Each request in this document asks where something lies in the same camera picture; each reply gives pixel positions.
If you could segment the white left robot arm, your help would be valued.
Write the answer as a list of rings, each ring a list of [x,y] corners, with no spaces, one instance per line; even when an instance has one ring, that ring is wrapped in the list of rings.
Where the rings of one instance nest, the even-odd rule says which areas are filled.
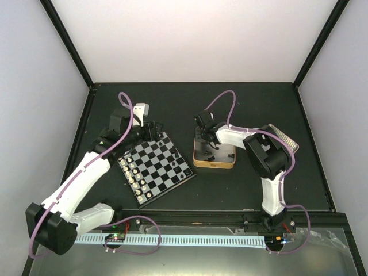
[[[162,124],[146,121],[149,106],[137,103],[133,108],[118,108],[110,116],[109,126],[101,131],[84,154],[82,161],[63,184],[42,203],[30,204],[26,224],[30,237],[29,256],[35,259],[33,245],[38,243],[63,255],[81,235],[98,227],[118,229],[124,223],[119,207],[105,202],[77,212],[86,194],[119,158],[135,146],[159,138]]]

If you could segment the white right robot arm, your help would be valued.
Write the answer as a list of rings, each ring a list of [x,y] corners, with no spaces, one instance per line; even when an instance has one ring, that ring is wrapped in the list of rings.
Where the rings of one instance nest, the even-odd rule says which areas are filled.
[[[231,145],[246,151],[262,182],[262,227],[276,231],[286,216],[284,179],[295,166],[299,145],[275,126],[242,128],[225,123],[198,123],[201,138],[214,145]]]

